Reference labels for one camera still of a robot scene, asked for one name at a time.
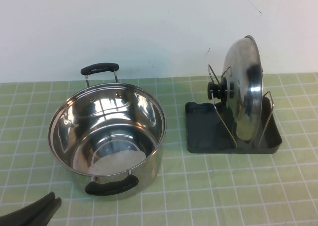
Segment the green tile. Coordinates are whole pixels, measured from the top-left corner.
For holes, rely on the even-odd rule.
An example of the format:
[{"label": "green tile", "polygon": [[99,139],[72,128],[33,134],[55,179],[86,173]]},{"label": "green tile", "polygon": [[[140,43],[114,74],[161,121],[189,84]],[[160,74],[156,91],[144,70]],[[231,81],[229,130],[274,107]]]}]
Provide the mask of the green tile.
[{"label": "green tile", "polygon": [[259,189],[265,203],[286,201],[284,189],[281,185],[262,185]]},{"label": "green tile", "polygon": [[234,185],[256,185],[256,180],[252,170],[233,170]]},{"label": "green tile", "polygon": [[143,215],[143,225],[162,226],[166,224],[165,213],[148,213]]},{"label": "green tile", "polygon": [[103,199],[95,200],[94,216],[103,216],[107,212],[108,215],[117,214],[117,201],[105,201]]},{"label": "green tile", "polygon": [[53,166],[54,159],[50,152],[35,155],[34,167]]},{"label": "green tile", "polygon": [[35,83],[19,83],[16,93],[32,93]]},{"label": "green tile", "polygon": [[291,108],[292,105],[290,104],[288,98],[273,98],[275,103],[275,111],[280,108]]},{"label": "green tile", "polygon": [[0,117],[6,117],[9,114],[10,106],[0,106]]},{"label": "green tile", "polygon": [[206,170],[204,156],[193,156],[184,159],[186,172]]},{"label": "green tile", "polygon": [[266,211],[263,205],[243,206],[241,208],[246,225],[267,224]]},{"label": "green tile", "polygon": [[164,144],[180,141],[179,130],[167,131],[164,138]]},{"label": "green tile", "polygon": [[18,144],[17,152],[18,154],[21,153],[34,153],[36,150],[38,140],[27,140],[27,141],[20,141]]},{"label": "green tile", "polygon": [[275,165],[293,165],[296,163],[291,151],[277,151],[273,155],[273,160]]},{"label": "green tile", "polygon": [[284,86],[287,96],[304,95],[301,85],[288,85]]},{"label": "green tile", "polygon": [[174,144],[163,144],[163,155],[162,157],[181,157],[181,144],[174,143]]},{"label": "green tile", "polygon": [[9,175],[8,185],[26,185],[31,170],[12,170]]},{"label": "green tile", "polygon": [[0,142],[0,155],[14,154],[17,141],[15,142]]},{"label": "green tile", "polygon": [[31,173],[30,184],[50,183],[51,175],[51,168],[33,169]]},{"label": "green tile", "polygon": [[23,202],[26,186],[6,187],[3,192],[2,203]]},{"label": "green tile", "polygon": [[173,94],[172,83],[157,84],[157,94]]},{"label": "green tile", "polygon": [[33,155],[16,155],[12,169],[31,168],[33,164]]},{"label": "green tile", "polygon": [[312,201],[290,202],[295,220],[317,220],[318,215]]},{"label": "green tile", "polygon": [[213,196],[216,206],[233,206],[238,204],[234,188],[214,189]]},{"label": "green tile", "polygon": [[143,195],[143,211],[144,212],[162,211],[162,210],[165,210],[163,193],[153,193],[153,194]]},{"label": "green tile", "polygon": [[282,122],[280,123],[285,134],[298,134],[303,133],[302,125],[298,121],[294,122]]},{"label": "green tile", "polygon": [[141,211],[140,194],[118,201],[118,213],[136,213]]},{"label": "green tile", "polygon": [[25,127],[41,126],[43,123],[44,115],[29,115],[26,116]]},{"label": "green tile", "polygon": [[303,85],[306,94],[318,94],[318,83],[311,83]]},{"label": "green tile", "polygon": [[293,150],[293,152],[298,164],[316,163],[318,161],[313,149]]},{"label": "green tile", "polygon": [[208,87],[207,81],[191,82],[192,92],[206,92]]},{"label": "green tile", "polygon": [[34,92],[50,92],[51,82],[37,82],[35,83]]},{"label": "green tile", "polygon": [[167,192],[165,197],[167,210],[189,209],[187,192]]},{"label": "green tile", "polygon": [[232,175],[229,170],[210,172],[212,187],[233,186]]},{"label": "green tile", "polygon": [[297,166],[278,167],[277,171],[282,182],[295,182],[303,180]]},{"label": "green tile", "polygon": [[208,170],[229,169],[226,155],[207,155],[206,161],[208,165]]},{"label": "green tile", "polygon": [[28,110],[28,105],[13,105],[10,109],[9,116],[16,116],[16,115],[25,115]]},{"label": "green tile", "polygon": [[289,201],[310,199],[304,182],[284,184],[284,190]]},{"label": "green tile", "polygon": [[246,154],[231,154],[228,155],[228,160],[231,169],[251,168],[248,155]]},{"label": "green tile", "polygon": [[277,86],[277,87],[267,87],[267,91],[270,91],[272,94],[273,98],[277,97],[285,97],[286,93],[284,91],[284,88],[282,86]]},{"label": "green tile", "polygon": [[255,169],[254,171],[256,174],[257,182],[259,184],[279,183],[279,178],[274,167],[265,169]]},{"label": "green tile", "polygon": [[217,226],[218,221],[214,209],[192,210],[194,225]]},{"label": "green tile", "polygon": [[0,95],[0,105],[11,105],[13,101],[12,95]]},{"label": "green tile", "polygon": [[190,191],[189,197],[192,209],[214,206],[211,190]]},{"label": "green tile", "polygon": [[251,154],[250,160],[253,167],[273,166],[272,156],[266,154]]},{"label": "green tile", "polygon": [[61,199],[68,199],[71,196],[71,188],[72,188],[71,182],[69,182],[69,183],[52,183],[51,187],[50,187],[50,191],[53,191]]},{"label": "green tile", "polygon": [[317,95],[309,95],[308,99],[313,106],[318,106],[318,94]]},{"label": "green tile", "polygon": [[295,112],[300,120],[317,118],[313,108],[296,108]]},{"label": "green tile", "polygon": [[27,104],[30,103],[31,93],[17,94],[14,98],[13,104]]},{"label": "green tile", "polygon": [[187,102],[192,101],[191,93],[180,93],[175,95],[176,104],[186,104]]},{"label": "green tile", "polygon": [[306,133],[316,133],[318,129],[318,119],[302,121],[302,126]]},{"label": "green tile", "polygon": [[184,172],[183,159],[163,159],[163,172],[164,173],[178,173]]},{"label": "green tile", "polygon": [[171,226],[182,225],[182,226],[192,226],[191,213],[190,211],[175,211],[168,212],[168,223]]},{"label": "green tile", "polygon": [[300,165],[299,168],[305,180],[318,180],[318,171],[312,165]]},{"label": "green tile", "polygon": [[178,83],[178,82],[187,82],[190,81],[189,77],[177,77],[173,78],[173,82]]},{"label": "green tile", "polygon": [[310,107],[310,103],[305,96],[289,97],[289,100],[294,108]]},{"label": "green tile", "polygon": [[161,94],[157,96],[158,101],[161,105],[167,106],[167,105],[174,105],[174,95],[173,94]]},{"label": "green tile", "polygon": [[30,104],[28,114],[43,114],[45,113],[47,103]]},{"label": "green tile", "polygon": [[6,128],[18,128],[23,126],[25,116],[15,116],[15,117],[8,117],[5,127]]},{"label": "green tile", "polygon": [[166,191],[186,190],[185,174],[164,175],[164,186]]},{"label": "green tile", "polygon": [[70,217],[91,217],[93,214],[93,199],[72,200],[70,207]]},{"label": "green tile", "polygon": [[18,129],[4,129],[1,141],[16,141],[19,139],[21,128]]},{"label": "green tile", "polygon": [[37,201],[49,193],[49,185],[29,185],[26,191],[26,201]]},{"label": "green tile", "polygon": [[299,73],[297,74],[300,83],[315,83],[317,82],[314,73]]},{"label": "green tile", "polygon": [[64,102],[67,100],[67,92],[52,92],[50,102]]},{"label": "green tile", "polygon": [[172,83],[172,78],[156,78],[156,83]]},{"label": "green tile", "polygon": [[278,75],[264,75],[263,83],[265,87],[281,85]]},{"label": "green tile", "polygon": [[0,94],[14,94],[16,87],[16,83],[3,83],[0,86]]},{"label": "green tile", "polygon": [[9,171],[0,171],[0,186],[5,186],[8,175]]},{"label": "green tile", "polygon": [[209,176],[204,173],[187,173],[189,189],[207,189],[210,188]]},{"label": "green tile", "polygon": [[144,193],[161,191],[163,191],[163,178],[161,175],[157,175],[154,181],[151,183],[151,185],[149,185],[145,190],[143,190]]},{"label": "green tile", "polygon": [[298,84],[298,78],[296,74],[281,74],[279,75],[283,85],[287,84]]},{"label": "green tile", "polygon": [[38,139],[40,136],[41,127],[23,128],[21,140]]},{"label": "green tile", "polygon": [[241,205],[261,204],[262,199],[257,186],[237,187],[238,201]]},{"label": "green tile", "polygon": [[238,226],[243,225],[239,207],[219,208],[217,209],[220,225]]},{"label": "green tile", "polygon": [[140,78],[139,85],[145,85],[145,84],[155,84],[155,79],[154,78]]},{"label": "green tile", "polygon": [[318,199],[318,182],[312,181],[312,182],[307,182],[308,190],[310,193],[310,196],[313,199]]},{"label": "green tile", "polygon": [[307,134],[307,137],[313,147],[318,147],[318,134]]},{"label": "green tile", "polygon": [[61,81],[61,82],[53,82],[52,83],[52,91],[67,91],[69,88],[68,81]]}]

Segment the pot rim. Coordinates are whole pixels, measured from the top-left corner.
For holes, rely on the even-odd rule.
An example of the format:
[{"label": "pot rim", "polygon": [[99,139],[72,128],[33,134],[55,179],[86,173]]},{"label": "pot rim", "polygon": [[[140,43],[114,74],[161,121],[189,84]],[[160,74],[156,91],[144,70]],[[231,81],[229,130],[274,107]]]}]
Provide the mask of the pot rim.
[{"label": "pot rim", "polygon": [[[52,134],[52,126],[53,124],[58,120],[58,117],[63,114],[64,112],[61,112],[62,109],[64,109],[67,105],[71,105],[74,102],[74,99],[80,98],[82,95],[87,95],[88,92],[92,91],[93,93],[96,91],[100,91],[102,89],[108,89],[110,87],[129,87],[129,88],[133,88],[134,92],[139,91],[141,92],[141,94],[143,94],[143,96],[146,96],[148,98],[150,98],[151,102],[157,107],[157,109],[160,112],[160,116],[162,119],[162,126],[163,126],[163,130],[160,136],[160,139],[155,147],[155,149],[141,162],[139,162],[137,165],[128,168],[124,171],[120,171],[114,174],[110,174],[110,175],[103,175],[103,174],[89,174],[89,173],[83,173],[79,170],[75,170],[69,166],[67,166],[64,162],[61,161],[61,159],[56,155],[54,146],[53,146],[53,142],[51,141],[51,134]],[[87,87],[85,89],[80,90],[79,92],[73,94],[71,97],[69,97],[54,113],[53,117],[51,118],[50,121],[50,125],[49,125],[49,130],[48,130],[48,144],[49,144],[49,149],[50,149],[50,153],[52,154],[52,156],[54,157],[54,159],[61,165],[63,166],[65,169],[69,170],[70,172],[74,172],[76,174],[79,175],[84,175],[84,176],[89,176],[89,177],[108,177],[108,176],[115,176],[115,175],[120,175],[123,174],[125,172],[130,172],[133,169],[137,168],[138,166],[140,166],[141,164],[143,164],[144,162],[146,162],[150,157],[152,157],[154,154],[157,153],[158,148],[162,145],[162,142],[164,140],[165,134],[166,134],[166,130],[167,130],[167,120],[166,120],[166,114],[165,111],[162,107],[162,105],[160,104],[160,102],[155,99],[148,91],[144,90],[143,88],[140,88],[138,86],[135,86],[133,84],[128,84],[128,83],[118,83],[118,82],[113,82],[113,83],[103,83],[103,84],[98,84],[98,85],[94,85],[91,87]]]}]

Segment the white wall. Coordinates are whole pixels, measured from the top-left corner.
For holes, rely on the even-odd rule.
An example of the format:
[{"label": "white wall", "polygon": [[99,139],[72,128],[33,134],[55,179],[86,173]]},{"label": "white wall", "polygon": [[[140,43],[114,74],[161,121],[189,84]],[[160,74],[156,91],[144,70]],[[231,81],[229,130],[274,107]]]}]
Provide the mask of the white wall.
[{"label": "white wall", "polygon": [[207,75],[208,62],[220,74],[245,35],[265,73],[317,71],[317,10],[318,0],[0,0],[0,82],[83,79],[99,62],[119,63],[119,78]]}]

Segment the white grout line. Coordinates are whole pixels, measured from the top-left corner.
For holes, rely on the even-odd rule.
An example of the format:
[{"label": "white grout line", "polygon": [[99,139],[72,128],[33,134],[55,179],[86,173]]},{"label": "white grout line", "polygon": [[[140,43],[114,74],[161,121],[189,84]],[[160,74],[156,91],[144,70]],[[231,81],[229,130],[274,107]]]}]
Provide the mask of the white grout line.
[{"label": "white grout line", "polygon": [[[280,79],[280,76],[278,76],[278,78],[279,78],[279,81],[280,81],[281,84],[282,84],[282,87],[283,87],[284,92],[286,93],[285,87],[283,86],[283,83],[282,83],[282,80]],[[294,109],[293,109],[293,111],[294,111],[294,113],[295,113],[297,119],[299,120],[296,111],[295,111]],[[301,125],[301,127],[302,127],[302,129],[303,129],[303,131],[304,131],[304,133],[305,133],[305,136],[306,136],[306,138],[307,138],[307,141],[310,143],[309,138],[308,138],[308,136],[307,136],[307,134],[306,134],[306,131],[305,131],[305,129],[304,129],[304,127],[303,127],[303,125],[301,124],[300,121],[299,121],[299,124]],[[318,216],[318,211],[317,211],[315,202],[314,202],[314,200],[313,200],[313,198],[312,198],[312,195],[310,194],[310,191],[309,191],[309,188],[308,188],[308,185],[307,185],[307,181],[305,180],[305,178],[304,178],[304,176],[303,176],[303,173],[302,173],[302,171],[301,171],[301,169],[300,169],[300,167],[299,167],[299,164],[297,163],[297,160],[296,160],[296,157],[295,157],[295,155],[294,155],[294,152],[291,151],[291,153],[292,153],[292,155],[293,155],[293,158],[294,158],[294,160],[295,160],[296,166],[298,167],[298,170],[299,170],[299,172],[300,172],[300,175],[301,175],[301,177],[302,177],[302,179],[303,179],[303,181],[304,181],[304,183],[305,183],[307,193],[308,193],[308,195],[309,195],[309,197],[310,197],[310,199],[311,199],[311,201],[312,201],[312,204],[313,204],[314,209],[315,209],[315,211],[316,211],[316,214],[317,214],[317,216]]]},{"label": "white grout line", "polygon": [[[172,79],[172,91],[174,92],[174,81]],[[180,128],[180,123],[179,123],[179,115],[178,115],[178,108],[175,105],[175,110],[176,110],[176,114],[177,114],[177,124],[178,124],[178,128]],[[189,202],[189,208],[190,208],[190,214],[191,214],[191,223],[192,226],[194,226],[194,221],[193,221],[193,214],[192,214],[192,209],[191,209],[191,200],[190,200],[190,194],[189,194],[189,186],[188,186],[188,178],[187,178],[187,174],[186,172],[186,168],[185,168],[185,162],[184,162],[184,153],[183,153],[183,144],[182,144],[182,138],[181,138],[181,131],[179,130],[179,139],[180,139],[180,143],[181,143],[181,155],[182,155],[182,161],[183,161],[183,167],[184,167],[184,176],[185,176],[185,184],[186,184],[186,189],[188,192],[188,202]]]},{"label": "white grout line", "polygon": [[[157,80],[155,79],[155,94],[157,98]],[[163,197],[164,197],[164,210],[165,210],[165,222],[166,226],[169,226],[168,222],[168,212],[167,212],[167,199],[165,195],[165,184],[164,184],[164,175],[163,175],[163,160],[161,160],[161,171],[162,171],[162,183],[163,183]]]},{"label": "white grout line", "polygon": [[[193,90],[192,90],[192,84],[191,84],[191,82],[190,82],[190,89],[191,89],[191,93],[192,93],[192,101],[194,101],[194,95],[193,95]],[[210,177],[210,172],[209,172],[209,169],[208,169],[208,164],[207,164],[206,155],[203,154],[203,157],[204,157],[205,168],[207,169],[206,172],[207,172],[208,178],[209,178],[209,184],[210,184],[210,191],[211,191],[213,206],[216,206],[216,205],[215,205],[215,200],[214,200],[214,194],[213,194],[213,190],[212,190],[211,177]],[[218,212],[217,212],[217,209],[216,209],[215,207],[214,207],[214,212],[215,212],[215,216],[216,216],[216,219],[217,219],[218,226],[220,226],[219,217],[218,217]]]}]

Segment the black object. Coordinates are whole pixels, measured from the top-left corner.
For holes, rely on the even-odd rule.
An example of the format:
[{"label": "black object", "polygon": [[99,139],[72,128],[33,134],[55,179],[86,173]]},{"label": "black object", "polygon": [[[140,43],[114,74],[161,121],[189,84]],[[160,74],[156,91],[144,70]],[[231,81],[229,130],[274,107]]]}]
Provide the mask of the black object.
[{"label": "black object", "polygon": [[[216,108],[222,119],[231,122],[222,103],[217,103]],[[262,113],[260,125],[255,139],[247,143],[236,138],[237,146],[235,146],[229,132],[220,120],[215,111],[213,104],[203,103],[197,104],[189,102],[185,105],[186,128],[187,128],[187,149],[190,153],[215,153],[215,154],[273,154],[276,153],[282,138],[277,129],[274,116],[272,115],[264,136],[261,139],[266,121],[271,112],[270,100],[263,97]]]},{"label": "black object", "polygon": [[105,71],[118,71],[119,65],[117,63],[97,63],[81,69],[80,73],[82,75],[91,75],[99,72]]},{"label": "black object", "polygon": [[128,175],[125,179],[116,182],[99,184],[92,181],[85,187],[85,192],[90,195],[107,196],[123,193],[138,185],[138,178],[134,175]]},{"label": "black object", "polygon": [[0,217],[0,226],[45,226],[61,206],[61,198],[51,192],[38,201]]}]

